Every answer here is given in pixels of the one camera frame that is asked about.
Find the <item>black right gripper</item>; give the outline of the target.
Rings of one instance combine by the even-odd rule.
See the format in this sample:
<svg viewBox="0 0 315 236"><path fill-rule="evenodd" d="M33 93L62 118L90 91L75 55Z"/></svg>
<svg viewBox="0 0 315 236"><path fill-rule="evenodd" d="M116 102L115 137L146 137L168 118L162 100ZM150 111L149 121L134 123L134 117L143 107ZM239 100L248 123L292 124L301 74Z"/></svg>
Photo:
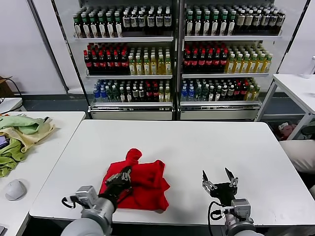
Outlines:
<svg viewBox="0 0 315 236"><path fill-rule="evenodd" d="M235 195L238 191L237 185L239 178L235 177L228 168L225 168L225 172L230 182L218 183L214 185L211 181L209 181L205 171L203 170L202 187L206 192L210 192L211 197L217 198L221 205L231 206L231 202L235 199Z"/></svg>

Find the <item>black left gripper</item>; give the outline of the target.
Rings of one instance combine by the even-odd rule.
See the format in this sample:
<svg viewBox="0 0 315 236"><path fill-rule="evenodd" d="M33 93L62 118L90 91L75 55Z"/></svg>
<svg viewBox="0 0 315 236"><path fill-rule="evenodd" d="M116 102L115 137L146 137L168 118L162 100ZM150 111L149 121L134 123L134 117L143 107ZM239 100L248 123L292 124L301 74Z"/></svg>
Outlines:
<svg viewBox="0 0 315 236"><path fill-rule="evenodd" d="M105 182L105 198L119 204L131 191L131 174L132 167L126 166L119 173L112 175Z"/></svg>

